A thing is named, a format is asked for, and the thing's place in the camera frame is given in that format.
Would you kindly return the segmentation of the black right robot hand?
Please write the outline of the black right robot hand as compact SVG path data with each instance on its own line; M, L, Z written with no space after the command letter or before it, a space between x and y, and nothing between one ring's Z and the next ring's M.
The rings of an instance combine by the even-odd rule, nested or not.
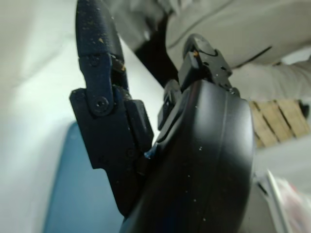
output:
M85 88L70 102L90 163L104 169L122 233L236 233L253 179L249 104L222 54L188 37L178 79L165 87L154 138L132 99L114 20L102 0L77 2L76 44Z

